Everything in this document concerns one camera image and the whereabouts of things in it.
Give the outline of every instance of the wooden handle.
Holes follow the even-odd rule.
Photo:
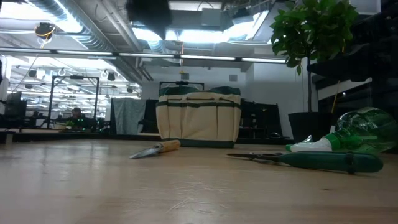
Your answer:
[[[180,148],[181,143],[179,140],[167,141],[159,143],[159,146],[163,148],[159,153],[170,152]]]

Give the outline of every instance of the green trim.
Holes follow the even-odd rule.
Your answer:
[[[164,95],[185,95],[188,93],[218,93],[218,94],[224,94],[224,95],[241,95],[241,90],[239,88],[232,88],[228,86],[221,86],[221,87],[216,87],[212,88],[210,90],[205,90],[201,91],[198,90],[194,87],[186,87],[186,86],[180,86],[180,87],[166,87],[166,88],[161,88],[159,90],[159,97],[164,96]]]
[[[327,134],[324,138],[330,142],[331,150],[333,151],[340,150],[341,148],[340,140],[333,133]]]
[[[292,146],[293,146],[292,144],[286,145],[286,151],[292,152],[292,150],[291,150]]]
[[[196,93],[200,90],[194,87],[180,86],[180,87],[166,87],[159,90],[159,97],[164,95],[184,95],[187,93]]]
[[[233,141],[207,141],[207,140],[192,140],[192,139],[178,139],[167,138],[162,141],[179,140],[182,147],[213,147],[232,149],[235,145]]]
[[[241,105],[237,103],[217,103],[217,102],[206,102],[206,103],[171,103],[168,101],[162,101],[156,103],[156,107],[158,106],[172,106],[172,107],[193,107],[199,108],[202,106],[218,106],[218,107],[232,107],[241,109]]]

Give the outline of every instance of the metal blade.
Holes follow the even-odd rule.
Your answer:
[[[243,157],[243,158],[249,158],[249,159],[255,159],[257,158],[259,155],[256,154],[238,154],[238,153],[230,153],[227,154],[228,156],[233,156],[233,157]]]
[[[130,156],[130,159],[140,159],[140,158],[144,158],[144,157],[150,157],[150,156],[155,156],[158,155],[158,152],[161,150],[162,148],[157,148],[157,149],[145,149],[142,151],[139,151],[137,153],[134,153],[133,155]]]

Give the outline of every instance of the desk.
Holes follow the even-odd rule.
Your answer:
[[[395,155],[382,155],[379,173],[361,175],[226,156],[282,146],[128,159],[153,144],[95,139],[0,150],[0,223],[398,223]]]

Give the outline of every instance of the canvas bag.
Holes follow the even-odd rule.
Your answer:
[[[188,147],[233,147],[239,132],[240,90],[230,87],[199,91],[164,88],[156,106],[162,139],[179,139]]]

